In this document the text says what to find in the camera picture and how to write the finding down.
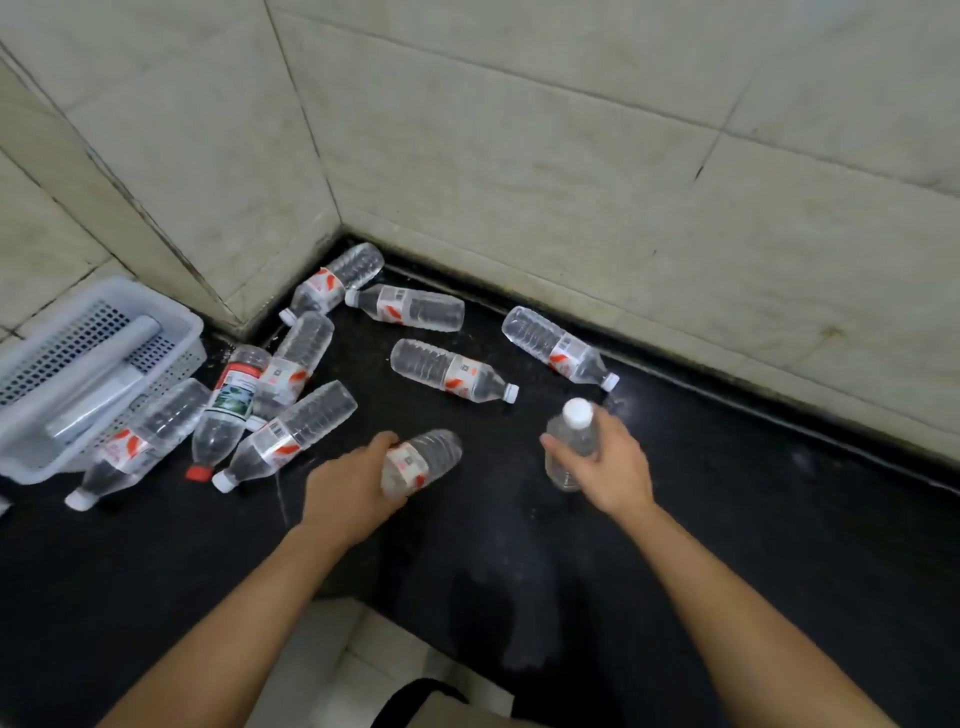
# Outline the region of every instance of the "tile grout line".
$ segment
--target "tile grout line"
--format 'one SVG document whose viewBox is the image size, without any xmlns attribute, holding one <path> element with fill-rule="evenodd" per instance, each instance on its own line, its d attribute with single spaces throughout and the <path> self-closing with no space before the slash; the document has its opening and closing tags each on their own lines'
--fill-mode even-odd
<svg viewBox="0 0 960 728">
<path fill-rule="evenodd" d="M 294 88 L 294 95 L 297 97 L 297 103 L 300 105 L 300 113 L 303 115 L 303 123 L 306 124 L 307 133 L 310 134 L 310 141 L 313 143 L 314 154 L 317 155 L 317 159 L 320 161 L 320 171 L 324 174 L 324 182 L 326 182 L 326 189 L 330 192 L 330 199 L 333 200 L 333 208 L 337 212 L 337 218 L 340 220 L 341 225 L 343 225 L 344 217 L 340 214 L 340 204 L 337 202 L 337 196 L 333 194 L 333 185 L 330 184 L 330 177 L 326 174 L 324 169 L 324 158 L 320 154 L 320 146 L 317 144 L 317 137 L 313 133 L 313 127 L 310 125 L 310 118 L 306 115 L 306 107 L 303 105 L 303 96 L 300 93 L 300 89 L 297 86 L 297 81 L 294 79 L 293 69 L 290 67 L 290 61 L 287 59 L 287 51 L 283 47 L 283 41 L 280 39 L 280 33 L 276 29 L 276 21 L 274 20 L 274 12 L 270 8 L 270 3 L 268 0 L 263 0 L 263 7 L 267 11 L 267 17 L 270 19 L 270 27 L 274 31 L 274 38 L 276 39 L 276 45 L 280 49 L 280 56 L 283 58 L 283 65 L 287 69 L 287 77 L 290 79 L 290 84 Z"/>
<path fill-rule="evenodd" d="M 660 118 L 662 118 L 662 119 L 668 119 L 668 120 L 670 120 L 670 121 L 678 122 L 678 123 L 681 123 L 681 124 L 686 124 L 686 125 L 688 125 L 688 126 L 695 127 L 695 128 L 697 128 L 697 129 L 702 129 L 702 130 L 711 131 L 711 132 L 717 132 L 717 138 L 716 138 L 716 141 L 714 142 L 713 146 L 716 146 L 716 142 L 719 141 L 720 136 L 723 135 L 723 134 L 725 134 L 726 136 L 729 136 L 729 137 L 731 137 L 731 138 L 740 139 L 741 141 L 751 142 L 751 143 L 756 144 L 756 145 L 758 145 L 758 146 L 765 147 L 766 149 L 774 149 L 774 150 L 777 150 L 777 151 L 780 151 L 780 152 L 786 152 L 787 154 L 796 155 L 797 157 L 806 157 L 806 158 L 814 159 L 814 160 L 816 160 L 816 161 L 822 162 L 823 164 L 829 164 L 829 165 L 831 165 L 831 166 L 834 166 L 834 167 L 838 167 L 838 168 L 840 168 L 840 169 L 847 170 L 848 172 L 856 172 L 856 173 L 861 174 L 861 175 L 866 175 L 866 176 L 868 176 L 868 177 L 873 177 L 873 178 L 876 178 L 876 179 L 879 179 L 879 180 L 886 180 L 886 181 L 888 181 L 888 182 L 897 182 L 897 183 L 899 183 L 899 184 L 904 184 L 904 185 L 906 185 L 906 186 L 908 186 L 908 187 L 916 187 L 917 189 L 922 189 L 922 190 L 925 190 L 925 191 L 927 191 L 927 192 L 932 192 L 932 193 L 937 194 L 937 195 L 942 195 L 942 196 L 944 196 L 944 197 L 949 197 L 949 198 L 951 198 L 951 199 L 958 199 L 958 198 L 960 198 L 960 191 L 958 191 L 958 192 L 950 192 L 950 191 L 946 191 L 946 190 L 935 189 L 935 188 L 929 187 L 929 186 L 924 186 L 924 185 L 922 185 L 922 184 L 916 184 L 915 182 L 911 182 L 911 181 L 909 181 L 909 180 L 903 180 L 903 179 L 901 179 L 901 178 L 899 178 L 899 177 L 895 177 L 893 174 L 890 174 L 890 173 L 887 173 L 887 172 L 880 172 L 880 171 L 868 169 L 868 168 L 866 168 L 866 167 L 859 167 L 859 166 L 856 166 L 855 164 L 849 164 L 849 163 L 847 163 L 847 162 L 840 161 L 840 160 L 838 160 L 838 159 L 830 159 L 830 158 L 822 157 L 822 156 L 820 156 L 820 155 L 817 155 L 817 154 L 814 154 L 814 153 L 811 153 L 811 152 L 805 152 L 805 151 L 803 151 L 803 150 L 796 149 L 796 148 L 793 148 L 793 147 L 778 146 L 778 145 L 776 145 L 776 144 L 772 144 L 772 143 L 770 143 L 770 142 L 768 142 L 768 141 L 765 141 L 765 140 L 763 140 L 763 139 L 758 139 L 758 138 L 754 138 L 754 137 L 752 137 L 752 136 L 749 136 L 749 135 L 746 134 L 746 133 L 736 132 L 736 131 L 727 129 L 727 128 L 726 128 L 726 125 L 729 123 L 730 119 L 732 118 L 732 112 L 735 110 L 736 104 L 734 104 L 734 106 L 733 106 L 732 109 L 731 109 L 731 112 L 728 114 L 728 118 L 727 118 L 727 121 L 724 122 L 724 126 L 721 126 L 721 127 L 718 128 L 718 127 L 712 126 L 712 125 L 707 124 L 707 123 L 702 122 L 702 121 L 696 121 L 696 120 L 694 120 L 694 119 L 690 119 L 690 118 L 687 118 L 687 117 L 685 117 L 685 116 L 680 116 L 679 114 L 670 113 L 670 112 L 668 112 L 668 111 L 662 111 L 662 110 L 653 109 L 652 107 L 644 106 L 644 105 L 639 104 L 639 103 L 637 103 L 637 102 L 623 101 L 623 100 L 620 100 L 620 99 L 615 99 L 615 98 L 613 98 L 613 97 L 611 97 L 611 96 L 606 96 L 606 95 L 604 95 L 604 94 L 602 94 L 602 93 L 597 93 L 597 92 L 595 92 L 595 91 L 589 91 L 589 90 L 586 90 L 586 89 L 583 89 L 583 88 L 577 88 L 576 86 L 565 85 L 565 84 L 562 84 L 562 83 L 559 83 L 559 82 L 546 81 L 545 79 L 537 78 L 536 76 L 529 76 L 529 75 L 526 75 L 526 74 L 521 73 L 521 72 L 519 72 L 519 71 L 514 71 L 514 70 L 510 70 L 510 69 L 506 69 L 506 68 L 500 68 L 500 67 L 498 67 L 498 66 L 492 65 L 492 64 L 490 64 L 490 63 L 485 63 L 485 62 L 483 62 L 483 61 L 471 61 L 471 60 L 469 60 L 469 59 L 466 59 L 466 58 L 463 58 L 463 57 L 460 57 L 460 56 L 455 56 L 455 55 L 453 55 L 453 54 L 451 54 L 451 53 L 447 53 L 447 52 L 445 52 L 445 51 L 437 51 L 437 50 L 433 50 L 433 49 L 430 49 L 430 48 L 424 48 L 424 47 L 418 46 L 418 45 L 416 45 L 416 44 L 414 44 L 414 43 L 409 43 L 409 42 L 404 41 L 404 40 L 397 40 L 397 39 L 395 39 L 395 38 L 383 36 L 383 35 L 381 35 L 381 34 L 379 34 L 379 33 L 374 33 L 374 32 L 372 32 L 372 31 L 367 31 L 367 30 L 364 30 L 364 29 L 362 29 L 362 28 L 357 28 L 357 27 L 354 27 L 354 26 L 351 26 L 351 25 L 348 25 L 348 24 L 345 24 L 345 23 L 338 23 L 338 22 L 333 21 L 333 20 L 322 20 L 322 19 L 317 18 L 317 17 L 311 17 L 310 15 L 303 14 L 302 12 L 295 12 L 295 11 L 290 11 L 290 10 L 278 10 L 278 11 L 279 11 L 279 12 L 285 12 L 285 13 L 288 14 L 288 15 L 293 15 L 293 16 L 298 17 L 298 18 L 301 18 L 301 19 L 303 19 L 303 20 L 308 20 L 308 21 L 310 21 L 310 22 L 318 23 L 319 25 L 325 25 L 325 26 L 327 26 L 327 27 L 329 27 L 329 28 L 333 28 L 333 29 L 338 30 L 338 31 L 341 31 L 341 32 L 343 32 L 343 33 L 352 33 L 352 34 L 355 34 L 355 35 L 358 35 L 358 36 L 373 38 L 373 39 L 375 39 L 375 40 L 380 40 L 380 41 L 382 41 L 382 42 L 384 42 L 384 43 L 389 43 L 389 44 L 394 45 L 394 46 L 399 47 L 399 48 L 405 48 L 405 49 L 407 49 L 407 50 L 417 51 L 417 52 L 419 52 L 419 53 L 424 53 L 424 54 L 426 54 L 426 55 L 428 55 L 428 56 L 434 56 L 434 57 L 436 57 L 436 58 L 441 58 L 441 59 L 444 59 L 444 60 L 446 60 L 446 61 L 454 61 L 454 62 L 462 63 L 462 64 L 464 64 L 464 65 L 473 66 L 473 67 L 475 67 L 475 68 L 483 68 L 484 70 L 488 70 L 488 71 L 491 71 L 491 72 L 493 72 L 493 73 L 499 73 L 499 74 L 502 74 L 502 75 L 504 75 L 504 76 L 510 76 L 510 77 L 516 78 L 516 79 L 521 79 L 522 81 L 526 81 L 526 82 L 529 82 L 529 83 L 531 83 L 531 84 L 542 85 L 542 86 L 545 86 L 545 87 L 547 87 L 547 88 L 556 88 L 556 89 L 558 89 L 558 90 L 560 90 L 560 91 L 565 91 L 565 92 L 567 92 L 567 93 L 573 93 L 573 94 L 576 94 L 576 95 L 578 95 L 578 96 L 584 96 L 584 97 L 587 97 L 587 98 L 589 98 L 589 99 L 594 99 L 594 100 L 596 100 L 596 101 L 603 101 L 603 102 L 606 102 L 606 103 L 608 103 L 608 104 L 614 104 L 615 106 L 622 107 L 623 109 L 632 109 L 632 110 L 635 110 L 635 111 L 641 111 L 641 112 L 643 112 L 643 113 L 648 113 L 648 114 L 651 114 L 651 115 L 653 115 L 653 116 L 658 116 L 658 117 L 660 117 Z M 741 92 L 741 97 L 742 97 L 742 94 L 743 94 L 744 92 L 746 92 L 746 90 L 747 90 L 747 87 L 744 86 L 744 89 L 743 89 L 743 91 Z"/>
<path fill-rule="evenodd" d="M 69 117 L 63 111 L 63 109 L 60 108 L 57 102 L 54 101 L 53 97 L 50 96 L 50 94 L 48 94 L 43 89 L 43 87 L 34 78 L 33 74 L 20 61 L 16 59 L 16 56 L 14 56 L 13 53 L 10 52 L 10 49 L 7 48 L 7 46 L 3 43 L 2 40 L 0 40 L 0 57 L 9 59 L 10 63 L 16 64 L 16 68 L 11 68 L 11 71 L 13 75 L 17 78 L 17 80 L 22 85 L 24 85 L 30 93 L 42 95 L 42 97 L 46 100 L 47 104 L 50 105 L 50 108 L 54 110 L 57 119 L 63 124 L 66 124 L 70 128 L 70 130 L 73 132 L 73 134 L 77 137 L 77 139 L 80 140 L 81 148 L 84 150 L 84 154 L 86 155 L 87 159 L 89 159 L 90 162 L 93 163 L 93 166 L 95 167 L 96 171 L 99 172 L 99 174 L 105 180 L 107 180 L 107 183 L 111 187 L 113 187 L 113 189 L 117 192 L 117 194 L 120 195 L 121 199 L 124 202 L 126 202 L 127 205 L 129 205 L 133 209 L 133 212 L 135 212 L 136 215 L 143 221 L 143 223 L 148 228 L 150 228 L 150 230 L 159 239 L 160 243 L 173 254 L 173 256 L 177 259 L 180 265 L 182 265 L 183 268 L 186 270 L 187 274 L 200 285 L 201 289 L 206 293 L 206 295 L 209 296 L 214 303 L 219 303 L 220 306 L 227 313 L 229 313 L 229 315 L 233 316 L 233 312 L 229 309 L 229 306 L 227 306 L 227 302 L 220 297 L 220 295 L 213 289 L 213 286 L 211 286 L 209 283 L 206 282 L 206 279 L 201 275 L 200 271 L 197 270 L 196 267 L 194 267 L 194 265 L 189 261 L 189 259 L 180 250 L 180 248 L 178 248 L 174 244 L 173 240 L 167 235 L 166 232 L 163 231 L 163 229 L 156 222 L 156 220 L 154 220 L 153 216 L 146 210 L 146 208 L 136 200 L 136 198 L 133 196 L 133 194 L 130 192 L 127 186 L 120 181 L 120 178 L 113 173 L 113 170 L 110 169 L 109 165 L 107 165 L 107 163 L 103 160 L 103 158 L 100 157 L 100 155 L 90 145 L 90 143 L 87 142 L 86 137 L 84 137 L 84 135 L 80 133 L 80 130 L 77 129 L 76 126 L 74 126 L 73 122 L 70 121 Z M 38 185 L 38 186 L 44 192 L 47 192 L 47 190 L 42 185 Z M 77 220 L 74 214 L 70 210 L 68 210 L 66 206 L 60 203 L 59 200 L 56 200 L 56 198 L 54 198 L 53 195 L 50 195 L 49 192 L 47 192 L 47 195 L 49 195 L 51 199 L 54 199 L 58 205 L 63 207 L 63 210 L 70 216 L 72 220 L 74 220 L 77 223 L 77 225 L 79 225 L 80 227 L 84 228 L 84 230 L 86 230 L 86 227 L 79 220 Z M 97 243 L 99 243 L 100 246 L 104 248 L 104 250 L 106 250 L 108 253 L 113 255 L 113 257 L 119 260 L 124 265 L 125 268 L 127 268 L 128 270 L 131 270 L 131 267 L 126 263 L 124 263 L 123 260 L 120 258 L 120 256 L 117 255 L 113 250 L 111 250 L 107 245 L 105 245 L 104 242 L 99 237 L 97 237 L 96 235 L 93 235 L 92 233 L 90 234 L 90 236 L 94 240 L 96 240 Z"/>
<path fill-rule="evenodd" d="M 374 672 L 379 673 L 380 675 L 382 675 L 383 677 L 387 678 L 388 680 L 391 680 L 392 682 L 395 682 L 395 683 L 396 683 L 396 682 L 399 682 L 399 680 L 397 680 L 397 679 L 396 679 L 393 675 L 391 675 L 389 672 L 386 672 L 386 671 L 384 671 L 383 669 L 381 669 L 380 667 L 377 667 L 377 666 L 374 665 L 372 662 L 370 662 L 369 660 L 367 660 L 365 657 L 363 657 L 362 655 L 360 655 L 359 653 L 357 653 L 357 652 L 349 645 L 349 643 L 347 643 L 347 646 L 344 647 L 344 652 L 347 653 L 347 654 L 349 654 L 351 657 L 359 660 L 359 661 L 362 662 L 364 665 L 366 665 L 367 667 L 369 667 L 371 670 L 373 670 Z"/>
</svg>

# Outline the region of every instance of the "finger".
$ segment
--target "finger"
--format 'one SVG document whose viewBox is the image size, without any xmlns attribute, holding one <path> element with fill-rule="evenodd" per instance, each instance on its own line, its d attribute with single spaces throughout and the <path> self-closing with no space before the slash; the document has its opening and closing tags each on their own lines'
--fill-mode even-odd
<svg viewBox="0 0 960 728">
<path fill-rule="evenodd" d="M 373 453 L 376 458 L 382 460 L 387 456 L 387 450 L 395 445 L 399 439 L 395 432 L 378 432 L 373 435 L 373 439 L 367 445 L 367 450 Z"/>
<path fill-rule="evenodd" d="M 583 482 L 590 474 L 593 468 L 592 461 L 586 457 L 581 457 L 553 435 L 543 433 L 540 436 L 540 444 L 543 445 L 543 449 L 553 455 L 558 463 L 573 473 L 577 480 Z"/>
<path fill-rule="evenodd" d="M 630 434 L 627 426 L 620 421 L 620 418 L 615 417 L 599 404 L 593 405 L 593 419 L 600 431 L 600 447 L 603 447 L 604 442 L 611 437 L 622 437 Z"/>
</svg>

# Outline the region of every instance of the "red and white label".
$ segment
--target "red and white label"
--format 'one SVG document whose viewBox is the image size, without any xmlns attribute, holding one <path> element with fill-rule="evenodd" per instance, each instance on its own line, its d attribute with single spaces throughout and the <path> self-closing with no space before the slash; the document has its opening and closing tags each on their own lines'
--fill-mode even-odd
<svg viewBox="0 0 960 728">
<path fill-rule="evenodd" d="M 159 459 L 152 452 L 154 447 L 128 429 L 117 432 L 100 447 L 100 459 L 127 475 L 140 475 L 148 471 Z"/>
<path fill-rule="evenodd" d="M 589 351 L 589 344 L 581 341 L 576 336 L 565 333 L 564 337 L 557 342 L 557 346 L 555 346 L 550 353 L 550 359 L 547 361 L 547 365 L 570 379 Z"/>
<path fill-rule="evenodd" d="M 321 313 L 329 313 L 340 305 L 346 288 L 336 276 L 326 268 L 321 268 L 306 280 L 306 291 L 316 302 Z"/>
<path fill-rule="evenodd" d="M 476 386 L 477 377 L 483 368 L 483 362 L 475 359 L 467 359 L 465 356 L 457 354 L 447 367 L 444 376 L 444 389 L 451 394 L 463 397 L 469 400 L 473 395 L 473 387 Z"/>
<path fill-rule="evenodd" d="M 263 425 L 251 435 L 250 439 L 253 448 L 264 462 L 273 466 L 274 471 L 278 471 L 300 454 L 301 448 L 294 440 L 294 436 L 279 420 L 272 420 Z"/>
<path fill-rule="evenodd" d="M 409 294 L 409 288 L 385 285 L 376 298 L 376 312 L 380 321 L 386 321 L 388 324 L 407 324 L 409 312 L 405 304 Z"/>
<path fill-rule="evenodd" d="M 309 372 L 299 364 L 274 357 L 260 376 L 260 386 L 274 393 L 274 401 L 289 407 L 300 397 Z"/>
<path fill-rule="evenodd" d="M 387 450 L 387 459 L 396 466 L 411 490 L 418 491 L 427 484 L 430 468 L 423 456 L 410 443 L 401 443 Z"/>
</svg>

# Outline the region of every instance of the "empty water bottle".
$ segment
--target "empty water bottle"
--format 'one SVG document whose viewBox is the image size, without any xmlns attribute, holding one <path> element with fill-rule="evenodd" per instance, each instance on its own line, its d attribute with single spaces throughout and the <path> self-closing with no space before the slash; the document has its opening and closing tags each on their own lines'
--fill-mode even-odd
<svg viewBox="0 0 960 728">
<path fill-rule="evenodd" d="M 206 483 L 213 469 L 237 447 L 246 432 L 257 383 L 270 355 L 259 347 L 241 344 L 230 357 L 210 403 L 193 433 L 193 467 L 186 476 Z"/>
<path fill-rule="evenodd" d="M 597 349 L 529 308 L 514 308 L 502 330 L 514 344 L 575 384 L 599 384 L 610 392 L 620 380 L 607 371 Z"/>
<path fill-rule="evenodd" d="M 361 243 L 321 268 L 294 291 L 289 308 L 280 311 L 291 327 L 307 311 L 329 313 L 350 288 L 367 285 L 383 268 L 383 255 L 371 243 Z"/>
<path fill-rule="evenodd" d="M 516 401 L 519 387 L 507 384 L 489 364 L 432 347 L 414 339 L 400 339 L 390 352 L 390 366 L 408 379 L 470 401 Z"/>
<path fill-rule="evenodd" d="M 366 291 L 350 289 L 346 304 L 388 324 L 432 331 L 459 331 L 464 324 L 464 302 L 432 291 L 377 284 Z"/>
<path fill-rule="evenodd" d="M 297 319 L 260 375 L 248 430 L 257 431 L 297 401 L 332 339 L 333 322 L 322 313 L 307 311 Z"/>
<path fill-rule="evenodd" d="M 81 486 L 66 497 L 66 504 L 85 511 L 101 497 L 136 485 L 193 432 L 209 401 L 210 390 L 196 379 L 185 379 L 147 401 L 126 429 L 97 449 Z"/>
<path fill-rule="evenodd" d="M 387 450 L 380 488 L 388 496 L 409 496 L 448 473 L 464 454 L 460 438 L 432 429 Z"/>
<path fill-rule="evenodd" d="M 569 400 L 563 412 L 546 425 L 547 434 L 564 443 L 578 455 L 593 455 L 600 445 L 593 423 L 593 405 L 579 397 Z M 544 462 L 546 474 L 562 491 L 579 491 L 580 483 L 573 474 L 547 453 Z"/>
<path fill-rule="evenodd" d="M 244 440 L 230 467 L 213 476 L 221 493 L 243 480 L 273 475 L 301 452 L 341 425 L 357 408 L 339 380 L 328 382 Z"/>
</svg>

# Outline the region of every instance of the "bottle cap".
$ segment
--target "bottle cap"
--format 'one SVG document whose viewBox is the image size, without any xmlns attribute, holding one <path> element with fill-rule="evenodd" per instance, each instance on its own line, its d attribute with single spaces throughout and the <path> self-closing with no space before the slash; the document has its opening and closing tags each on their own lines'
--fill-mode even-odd
<svg viewBox="0 0 960 728">
<path fill-rule="evenodd" d="M 227 471 L 220 471 L 213 476 L 213 484 L 221 493 L 229 493 L 239 485 L 239 481 Z"/>
<path fill-rule="evenodd" d="M 212 475 L 213 468 L 208 468 L 206 465 L 194 464 L 186 469 L 186 479 L 198 483 L 206 483 Z"/>
<path fill-rule="evenodd" d="M 593 422 L 593 405 L 576 397 L 564 405 L 564 422 L 573 429 L 584 429 Z"/>
<path fill-rule="evenodd" d="M 603 381 L 600 382 L 600 388 L 604 392 L 612 392 L 613 387 L 616 386 L 616 383 L 618 381 L 620 381 L 620 375 L 616 375 L 613 372 L 610 372 L 605 377 L 603 377 Z"/>
<path fill-rule="evenodd" d="M 297 322 L 297 314 L 295 314 L 289 308 L 284 308 L 282 311 L 280 311 L 280 321 L 282 321 L 288 327 L 291 327 Z"/>
<path fill-rule="evenodd" d="M 64 498 L 63 502 L 73 508 L 75 511 L 88 511 L 98 500 L 100 500 L 99 497 L 78 488 L 69 496 Z"/>
<path fill-rule="evenodd" d="M 247 429 L 250 432 L 256 432 L 260 427 L 267 423 L 262 417 L 257 417 L 256 415 L 250 415 L 247 418 Z"/>
</svg>

